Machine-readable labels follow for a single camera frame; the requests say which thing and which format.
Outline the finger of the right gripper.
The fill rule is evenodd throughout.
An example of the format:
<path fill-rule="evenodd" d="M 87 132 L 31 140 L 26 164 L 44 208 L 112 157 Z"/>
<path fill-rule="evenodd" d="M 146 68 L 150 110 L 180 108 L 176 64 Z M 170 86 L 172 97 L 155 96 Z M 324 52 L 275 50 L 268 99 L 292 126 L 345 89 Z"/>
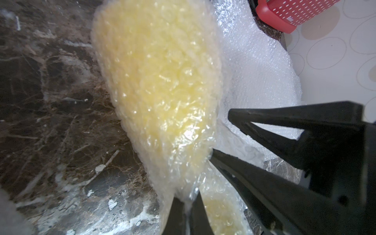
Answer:
<path fill-rule="evenodd" d="M 339 101 L 273 109 L 230 109 L 242 133 L 294 168 L 308 170 L 338 152 L 362 126 L 363 105 Z"/>
<path fill-rule="evenodd" d="M 250 208 L 250 196 L 274 216 L 289 235 L 357 235 L 358 222 L 349 208 L 239 158 L 213 150 L 211 163 L 225 173 Z"/>

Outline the yellow bubble glass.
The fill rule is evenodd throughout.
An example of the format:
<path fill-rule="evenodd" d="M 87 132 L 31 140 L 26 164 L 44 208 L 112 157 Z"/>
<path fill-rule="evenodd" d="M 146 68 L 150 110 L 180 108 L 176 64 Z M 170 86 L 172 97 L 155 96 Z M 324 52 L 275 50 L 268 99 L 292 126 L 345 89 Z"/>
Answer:
<path fill-rule="evenodd" d="M 209 162 L 222 95 L 220 32 L 210 1 L 106 1 L 92 44 L 121 126 L 167 222 L 174 197 L 200 194 L 216 235 L 250 235 L 243 203 Z"/>

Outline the clear bubble wrap sheet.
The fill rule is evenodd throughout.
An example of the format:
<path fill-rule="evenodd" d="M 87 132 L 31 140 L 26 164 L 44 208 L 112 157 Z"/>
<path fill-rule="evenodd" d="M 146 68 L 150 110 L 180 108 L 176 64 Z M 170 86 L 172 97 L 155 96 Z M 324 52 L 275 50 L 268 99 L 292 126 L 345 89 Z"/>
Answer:
<path fill-rule="evenodd" d="M 272 109 L 301 104 L 302 89 L 290 55 L 256 24 L 248 1 L 213 1 L 222 30 L 224 92 L 215 148 L 263 167 L 276 155 L 228 120 L 232 108 Z"/>

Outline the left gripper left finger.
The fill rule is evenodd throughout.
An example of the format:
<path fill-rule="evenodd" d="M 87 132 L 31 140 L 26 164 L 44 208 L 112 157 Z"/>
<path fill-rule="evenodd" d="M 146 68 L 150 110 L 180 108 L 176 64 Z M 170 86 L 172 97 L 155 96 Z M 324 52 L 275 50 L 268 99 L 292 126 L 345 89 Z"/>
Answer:
<path fill-rule="evenodd" d="M 185 204 L 174 197 L 162 235 L 185 235 L 186 222 Z"/>

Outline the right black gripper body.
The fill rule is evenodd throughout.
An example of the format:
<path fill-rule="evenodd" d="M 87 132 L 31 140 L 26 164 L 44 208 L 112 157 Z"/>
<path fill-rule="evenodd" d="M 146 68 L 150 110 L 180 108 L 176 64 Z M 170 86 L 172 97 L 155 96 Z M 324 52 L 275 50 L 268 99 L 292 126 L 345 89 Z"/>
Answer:
<path fill-rule="evenodd" d="M 302 184 L 322 196 L 309 204 L 316 235 L 376 233 L 376 126 L 339 145 L 329 157 L 302 174 Z"/>

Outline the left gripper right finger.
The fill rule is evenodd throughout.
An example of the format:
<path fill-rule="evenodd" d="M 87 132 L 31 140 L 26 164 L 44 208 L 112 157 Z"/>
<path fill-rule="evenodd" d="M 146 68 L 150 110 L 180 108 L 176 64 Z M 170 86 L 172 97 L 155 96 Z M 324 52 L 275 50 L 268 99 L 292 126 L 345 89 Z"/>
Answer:
<path fill-rule="evenodd" d="M 205 210 L 201 193 L 198 193 L 189 213 L 188 235 L 214 235 Z"/>

